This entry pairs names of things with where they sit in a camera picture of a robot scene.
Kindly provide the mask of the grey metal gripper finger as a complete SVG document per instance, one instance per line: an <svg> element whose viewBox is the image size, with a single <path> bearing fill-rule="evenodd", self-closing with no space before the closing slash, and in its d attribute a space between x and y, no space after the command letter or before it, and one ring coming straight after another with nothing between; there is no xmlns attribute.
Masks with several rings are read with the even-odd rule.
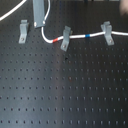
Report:
<svg viewBox="0 0 128 128"><path fill-rule="evenodd" d="M33 0L34 27L44 26L45 8L44 0Z"/></svg>

